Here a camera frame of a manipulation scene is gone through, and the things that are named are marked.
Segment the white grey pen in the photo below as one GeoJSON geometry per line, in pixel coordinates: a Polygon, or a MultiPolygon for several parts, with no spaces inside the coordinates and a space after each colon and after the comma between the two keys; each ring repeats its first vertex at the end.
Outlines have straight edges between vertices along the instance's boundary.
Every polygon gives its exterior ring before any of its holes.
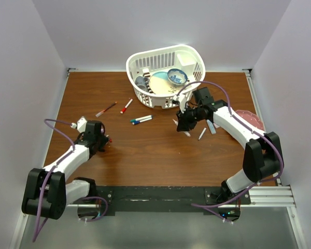
{"type": "Polygon", "coordinates": [[[198,137],[198,141],[200,141],[200,139],[203,137],[203,135],[205,134],[206,130],[207,130],[207,128],[204,127],[203,130],[202,130],[202,132],[201,132],[201,134],[200,134],[199,137],[198,137]]]}

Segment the blue highlighter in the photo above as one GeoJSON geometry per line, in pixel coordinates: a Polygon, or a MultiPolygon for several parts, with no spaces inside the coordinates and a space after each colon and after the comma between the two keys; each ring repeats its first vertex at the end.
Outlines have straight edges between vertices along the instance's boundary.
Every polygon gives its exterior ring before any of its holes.
{"type": "Polygon", "coordinates": [[[206,122],[207,122],[207,125],[209,127],[211,134],[216,134],[216,129],[214,127],[214,124],[208,119],[206,120],[206,122]]]}

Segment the thin red pen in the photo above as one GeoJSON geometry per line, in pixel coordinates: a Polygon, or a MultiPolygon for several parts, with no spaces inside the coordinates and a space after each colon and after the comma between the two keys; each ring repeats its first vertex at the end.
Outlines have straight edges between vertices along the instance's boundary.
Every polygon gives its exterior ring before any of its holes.
{"type": "Polygon", "coordinates": [[[106,108],[103,109],[102,111],[98,112],[95,116],[96,116],[96,117],[101,116],[103,113],[105,113],[106,111],[108,111],[109,109],[111,109],[112,107],[114,107],[117,103],[118,103],[117,101],[111,103],[108,107],[106,107],[106,108]]]}

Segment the red marker pen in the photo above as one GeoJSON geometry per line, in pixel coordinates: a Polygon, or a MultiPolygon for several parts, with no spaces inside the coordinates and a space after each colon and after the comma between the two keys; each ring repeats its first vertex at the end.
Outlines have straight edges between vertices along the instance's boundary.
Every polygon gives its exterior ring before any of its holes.
{"type": "Polygon", "coordinates": [[[128,103],[125,105],[125,107],[120,111],[120,114],[125,113],[129,105],[133,102],[133,99],[129,99],[128,103]]]}

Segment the green marker pen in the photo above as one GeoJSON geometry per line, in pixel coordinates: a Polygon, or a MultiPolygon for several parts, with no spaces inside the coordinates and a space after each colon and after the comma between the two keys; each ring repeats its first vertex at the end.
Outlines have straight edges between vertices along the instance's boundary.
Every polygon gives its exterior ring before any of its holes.
{"type": "Polygon", "coordinates": [[[148,119],[148,118],[153,118],[153,115],[148,115],[148,116],[144,116],[144,117],[139,117],[139,118],[136,118],[136,119],[132,119],[130,120],[130,123],[134,123],[134,122],[137,122],[137,121],[141,121],[141,120],[144,120],[144,119],[148,119]]]}

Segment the blue marker pen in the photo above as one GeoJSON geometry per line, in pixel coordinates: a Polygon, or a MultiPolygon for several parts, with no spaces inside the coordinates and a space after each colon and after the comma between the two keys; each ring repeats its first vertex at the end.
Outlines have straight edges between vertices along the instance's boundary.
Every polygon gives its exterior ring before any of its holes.
{"type": "Polygon", "coordinates": [[[150,121],[152,119],[153,119],[152,117],[149,117],[149,118],[145,118],[145,119],[142,119],[142,120],[138,120],[138,121],[132,122],[132,124],[133,125],[137,125],[137,124],[140,124],[140,123],[143,123],[143,122],[146,122],[146,121],[150,121]]]}

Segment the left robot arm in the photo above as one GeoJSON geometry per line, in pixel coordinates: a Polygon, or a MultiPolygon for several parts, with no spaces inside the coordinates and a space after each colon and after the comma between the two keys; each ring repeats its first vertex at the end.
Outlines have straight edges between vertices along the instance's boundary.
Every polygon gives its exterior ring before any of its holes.
{"type": "Polygon", "coordinates": [[[78,137],[67,152],[42,169],[29,171],[21,210],[24,214],[40,215],[44,218],[59,219],[65,207],[81,199],[84,203],[96,200],[95,182],[79,178],[77,185],[66,181],[82,164],[90,160],[109,142],[105,126],[101,121],[87,121],[81,117],[70,125],[79,132],[78,137]]]}

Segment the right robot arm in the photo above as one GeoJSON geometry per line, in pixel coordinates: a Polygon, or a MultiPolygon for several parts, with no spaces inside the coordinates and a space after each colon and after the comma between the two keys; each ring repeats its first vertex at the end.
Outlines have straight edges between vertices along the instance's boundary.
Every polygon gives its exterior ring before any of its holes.
{"type": "Polygon", "coordinates": [[[222,182],[217,203],[231,204],[239,194],[284,169],[279,136],[266,133],[238,116],[224,100],[215,101],[208,88],[193,92],[195,106],[191,107],[185,95],[177,94],[172,102],[179,106],[176,113],[177,131],[188,132],[197,122],[206,120],[223,128],[244,149],[242,169],[222,182]]]}

